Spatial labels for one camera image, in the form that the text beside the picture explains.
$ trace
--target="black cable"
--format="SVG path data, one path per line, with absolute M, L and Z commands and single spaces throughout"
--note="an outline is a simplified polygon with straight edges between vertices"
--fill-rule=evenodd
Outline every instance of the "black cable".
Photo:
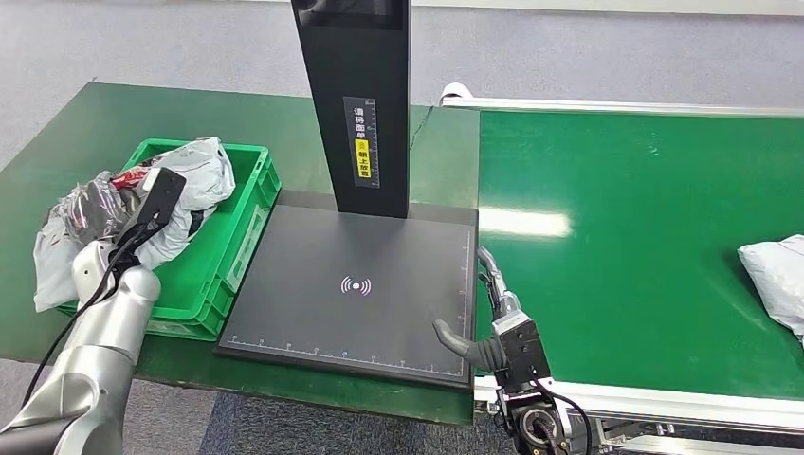
M 50 348 L 47 349 L 47 353 L 42 361 L 39 363 L 39 367 L 36 369 L 36 373 L 33 374 L 33 377 L 30 379 L 30 384 L 27 386 L 27 391 L 25 394 L 25 398 L 23 398 L 23 405 L 20 409 L 24 408 L 27 402 L 30 400 L 31 395 L 33 394 L 34 389 L 36 389 L 36 383 L 39 382 L 39 377 L 42 375 L 42 371 L 45 370 L 45 366 L 47 365 L 47 361 L 53 355 L 53 352 L 56 351 L 56 348 L 59 347 L 59 343 L 62 341 L 67 332 L 73 327 L 76 320 L 81 317 L 81 315 L 92 305 L 94 305 L 98 299 L 101 298 L 103 294 L 103 290 L 106 288 L 106 283 L 109 281 L 109 275 L 112 274 L 112 270 L 115 268 L 115 264 L 118 262 L 122 254 L 131 246 L 131 244 L 139 237 L 139 235 L 145 230 L 145 228 L 141 229 L 140 232 L 133 235 L 128 241 L 126 241 L 123 246 L 115 252 L 115 255 L 112 256 L 112 259 L 109 261 L 109 265 L 106 267 L 106 270 L 103 271 L 103 276 L 100 278 L 100 284 L 98 285 L 98 289 L 95 290 L 95 293 L 92 294 L 92 297 L 86 301 L 83 307 L 73 315 L 72 318 L 67 322 L 64 326 L 62 331 L 56 336 L 56 339 L 53 340 L 53 344 L 50 345 Z
M 428 112 L 425 114 L 425 117 L 422 118 L 422 121 L 419 122 L 419 126 L 416 128 L 416 131 L 413 132 L 413 138 L 411 139 L 411 146 L 408 147 L 408 152 L 413 150 L 413 145 L 416 144 L 416 138 L 419 137 L 419 132 L 422 131 L 422 128 L 424 128 L 425 126 L 425 123 L 427 123 L 427 121 L 429 120 L 429 116 L 430 114 L 432 114 L 432 109 L 434 107 L 435 107 L 434 105 L 429 107 Z
M 544 433 L 544 439 L 547 441 L 547 444 L 550 445 L 550 450 L 552 453 L 558 455 L 558 445 L 556 444 L 556 438 L 553 437 L 553 429 L 548 427 L 547 423 L 541 419 L 536 419 L 533 423 L 535 426 L 539 427 L 542 433 Z
M 583 426 L 586 427 L 586 451 L 585 451 L 585 453 L 586 453 L 586 455 L 592 455 L 592 423 L 589 420 L 589 416 L 586 415 L 586 412 L 583 409 L 581 409 L 580 406 L 575 401 L 567 398 L 566 396 L 559 395 L 558 393 L 555 393 L 554 391 L 548 391 L 539 382 L 538 379 L 534 380 L 534 382 L 536 383 L 536 388 L 539 389 L 539 391 L 542 394 L 552 398 L 554 401 L 556 399 L 563 401 L 564 403 L 566 403 L 566 404 L 572 406 L 573 408 L 575 408 L 575 410 L 580 414 L 581 419 L 583 419 Z

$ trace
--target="green plastic crate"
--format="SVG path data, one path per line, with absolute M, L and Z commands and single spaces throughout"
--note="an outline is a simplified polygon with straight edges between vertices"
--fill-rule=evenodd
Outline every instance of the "green plastic crate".
M 123 170 L 187 142 L 145 139 Z M 276 202 L 281 184 L 267 148 L 223 145 L 234 170 L 234 193 L 178 257 L 154 270 L 162 292 L 148 322 L 149 334 L 217 339 Z M 75 308 L 74 302 L 60 307 L 67 314 Z

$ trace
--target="gray robotic arm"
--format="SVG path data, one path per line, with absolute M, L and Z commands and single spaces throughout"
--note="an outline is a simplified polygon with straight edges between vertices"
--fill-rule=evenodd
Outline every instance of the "gray robotic arm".
M 575 408 L 584 421 L 585 453 L 592 452 L 591 424 L 586 412 L 573 400 L 549 391 L 550 366 L 541 345 L 536 323 L 526 315 L 516 294 L 508 290 L 503 273 L 491 253 L 478 248 L 480 274 L 491 304 L 492 337 L 472 341 L 457 335 L 442 320 L 433 322 L 441 344 L 471 365 L 494 373 L 498 405 L 505 431 L 520 454 L 567 455 L 572 428 L 563 401 Z
M 116 241 L 92 242 L 76 257 L 75 326 L 45 383 L 0 431 L 0 453 L 122 453 L 128 393 L 161 287 L 134 251 L 167 225 L 184 183 L 167 169 L 149 175 L 148 197 Z

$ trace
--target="package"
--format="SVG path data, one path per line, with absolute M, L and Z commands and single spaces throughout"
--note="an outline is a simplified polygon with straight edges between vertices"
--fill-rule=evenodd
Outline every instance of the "package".
M 62 215 L 56 207 L 47 213 L 45 225 L 36 233 L 33 262 L 36 267 L 36 292 L 33 303 L 37 312 L 45 311 L 78 298 L 73 283 L 73 259 L 83 245 L 67 234 Z
M 742 246 L 738 253 L 768 315 L 804 345 L 804 235 Z
M 54 207 L 70 237 L 84 245 L 115 235 L 128 220 L 117 189 L 109 183 L 112 175 L 108 171 L 99 173 L 78 185 Z
M 217 137 L 189 142 L 118 175 L 103 172 L 78 185 L 48 211 L 36 235 L 36 311 L 77 298 L 71 275 L 73 260 L 93 240 L 119 234 L 146 196 L 141 183 L 155 168 L 179 173 L 186 183 L 170 223 L 135 252 L 140 262 L 151 269 L 178 256 L 215 212 L 217 204 L 234 192 L 231 162 Z
M 150 268 L 178 256 L 217 204 L 234 192 L 234 171 L 220 139 L 188 143 L 160 155 L 152 168 L 168 168 L 187 179 L 171 222 L 137 249 L 137 257 Z

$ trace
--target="table edge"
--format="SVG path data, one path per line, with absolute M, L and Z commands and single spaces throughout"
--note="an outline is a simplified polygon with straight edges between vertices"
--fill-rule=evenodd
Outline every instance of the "table edge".
M 692 117 L 804 118 L 804 109 L 794 107 L 739 107 L 715 104 L 667 102 L 621 102 L 583 100 L 519 100 L 508 98 L 451 97 L 443 107 L 492 111 L 584 112 L 651 114 Z
M 804 401 L 598 386 L 552 378 L 542 382 L 598 418 L 804 434 Z M 495 402 L 497 388 L 494 376 L 475 377 L 475 401 Z M 563 406 L 575 413 L 568 405 Z

